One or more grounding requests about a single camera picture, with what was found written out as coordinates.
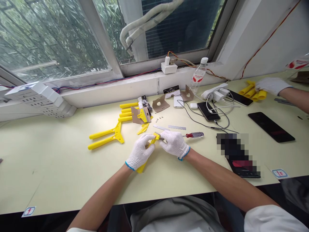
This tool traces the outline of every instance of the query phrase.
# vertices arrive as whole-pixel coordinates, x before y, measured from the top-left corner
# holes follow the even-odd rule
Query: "bottle cap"
[[[203,57],[203,58],[201,59],[201,63],[207,63],[207,61],[208,61],[208,58],[207,58],[207,57]]]

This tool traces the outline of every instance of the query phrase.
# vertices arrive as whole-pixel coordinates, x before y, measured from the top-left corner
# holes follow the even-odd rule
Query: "hand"
[[[275,96],[279,96],[281,90],[293,87],[277,77],[267,77],[255,84],[255,90],[264,90]]]
[[[183,136],[179,132],[172,132],[165,130],[160,134],[161,138],[164,138],[167,143],[159,140],[160,146],[168,153],[175,155],[179,160],[183,160],[183,157],[188,154],[190,147],[185,143]]]
[[[151,144],[149,148],[146,149],[146,143],[148,140],[155,139],[155,136],[152,134],[143,134],[138,140],[136,140],[133,150],[126,160],[126,165],[136,171],[140,166],[146,163],[147,159],[155,149],[155,145]]]

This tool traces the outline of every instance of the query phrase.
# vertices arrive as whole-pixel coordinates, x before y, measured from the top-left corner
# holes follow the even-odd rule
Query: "table surface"
[[[287,79],[290,74],[281,72],[250,80],[272,76]],[[238,92],[246,87],[246,80],[229,82],[229,89]],[[200,87],[199,94],[217,85]],[[308,89],[297,83],[293,85],[299,89]],[[152,104],[158,97],[160,95],[147,98]],[[249,150],[252,160],[256,161],[262,176],[260,179],[247,179],[255,186],[279,183],[270,169],[283,169],[290,177],[309,175],[309,120],[300,109],[277,103],[274,98],[269,94],[263,101],[254,102],[249,107],[239,105],[240,108],[234,108],[228,114],[231,123],[229,129],[248,133],[245,148]],[[0,214],[24,211],[30,206],[36,206],[34,216],[79,210],[124,164],[140,136],[136,133],[141,125],[132,121],[122,123],[123,144],[115,140],[92,151],[87,149],[92,143],[89,135],[114,128],[121,113],[119,104],[135,101],[78,109],[73,117],[60,120],[36,116],[0,124],[1,157],[4,159],[0,164]],[[203,132],[203,138],[185,138],[186,142],[205,157],[230,169],[217,147],[216,135],[223,132],[208,129],[190,120],[183,108],[173,107],[173,98],[167,99],[167,102],[171,105],[169,108],[160,113],[153,112],[154,118],[146,133],[162,132],[153,127],[155,124],[166,128],[168,125],[186,127],[187,130],[170,129],[182,134]],[[223,105],[223,102],[217,103],[217,106]],[[275,142],[248,117],[248,113],[259,111],[283,127],[296,141],[285,144]],[[216,126],[199,115],[189,113],[198,122]],[[227,125],[224,115],[218,122],[222,126]],[[213,191],[215,189],[192,166],[167,155],[156,145],[144,173],[133,173],[130,176],[116,204]]]

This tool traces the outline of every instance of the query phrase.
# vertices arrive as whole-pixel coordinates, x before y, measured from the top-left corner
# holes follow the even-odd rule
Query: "white shirt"
[[[131,215],[132,232],[225,232],[217,211],[207,202],[192,196],[169,198]],[[309,232],[291,214],[275,205],[259,206],[245,216],[245,232]],[[92,232],[71,228],[68,232]]]

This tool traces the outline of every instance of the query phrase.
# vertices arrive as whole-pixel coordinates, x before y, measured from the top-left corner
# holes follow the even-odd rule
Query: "forearm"
[[[245,212],[262,205],[279,206],[259,189],[192,148],[184,159],[195,167],[220,194]]]
[[[287,99],[302,111],[309,114],[309,92],[295,88],[285,88],[279,92],[279,96]]]
[[[76,215],[70,228],[96,231],[110,211],[128,177],[133,171],[124,164],[87,201]]]

